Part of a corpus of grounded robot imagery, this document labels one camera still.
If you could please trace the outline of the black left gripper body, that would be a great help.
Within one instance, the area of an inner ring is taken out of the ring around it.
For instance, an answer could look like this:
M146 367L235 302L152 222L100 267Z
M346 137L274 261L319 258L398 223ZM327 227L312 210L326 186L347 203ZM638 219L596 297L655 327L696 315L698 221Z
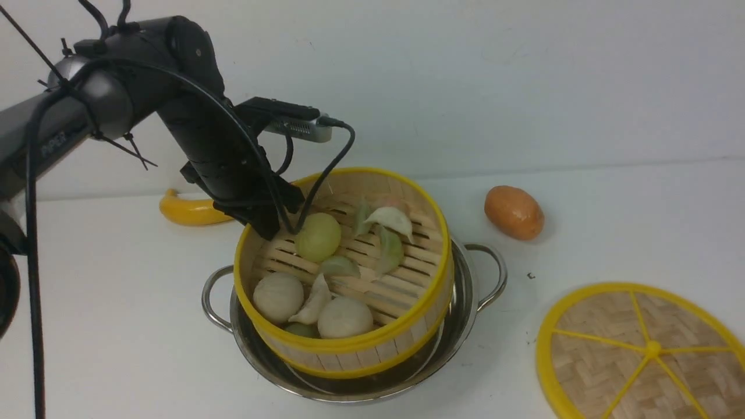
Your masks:
M259 133L274 117L246 103L233 111L235 118L200 95L181 93L162 104L157 114L186 154L197 185L215 199L218 209L270 240L281 228L281 212L272 196L276 194L290 214L298 212L305 196L271 169L258 145Z

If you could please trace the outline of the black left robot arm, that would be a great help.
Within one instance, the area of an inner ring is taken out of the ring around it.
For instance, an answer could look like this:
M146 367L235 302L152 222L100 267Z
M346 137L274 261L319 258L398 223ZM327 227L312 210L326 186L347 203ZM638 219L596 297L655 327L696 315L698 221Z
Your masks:
M2 202L88 138L118 140L157 114L186 156L181 174L217 209L274 238L305 202L271 169L257 135L269 118L308 107L225 96L210 35L172 16L128 22L103 39L75 43L40 94L2 111Z

